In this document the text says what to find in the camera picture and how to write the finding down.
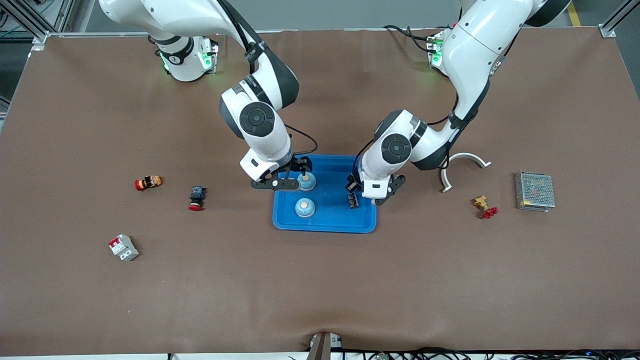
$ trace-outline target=black circular joint cover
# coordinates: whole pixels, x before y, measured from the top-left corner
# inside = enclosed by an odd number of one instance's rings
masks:
[[[382,140],[382,158],[390,164],[399,164],[411,156],[411,143],[400,134],[388,135]]]
[[[264,102],[247,104],[240,113],[240,126],[249,135],[265,137],[273,131],[275,114]]]

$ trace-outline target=orange and black component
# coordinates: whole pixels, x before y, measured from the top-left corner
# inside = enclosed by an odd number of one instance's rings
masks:
[[[144,179],[136,180],[135,182],[136,190],[139,192],[150,188],[157,188],[160,185],[162,185],[162,177],[155,175],[145,176]]]

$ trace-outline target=light blue round object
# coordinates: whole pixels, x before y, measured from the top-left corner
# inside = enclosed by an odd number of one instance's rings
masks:
[[[300,190],[307,192],[313,190],[316,187],[316,176],[307,172],[305,175],[298,175],[298,182],[300,183]]]
[[[316,212],[316,205],[311,199],[303,197],[296,203],[296,214],[301,218],[308,218]]]

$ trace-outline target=perforated metal box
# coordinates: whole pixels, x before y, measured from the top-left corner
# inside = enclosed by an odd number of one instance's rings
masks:
[[[547,212],[556,206],[549,175],[520,170],[515,174],[515,181],[519,209]]]

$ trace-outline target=white electrical component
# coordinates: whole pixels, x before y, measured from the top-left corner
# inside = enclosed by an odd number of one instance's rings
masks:
[[[131,238],[127,235],[120,234],[109,242],[109,247],[115,256],[120,257],[122,261],[131,261],[140,253],[133,247]]]

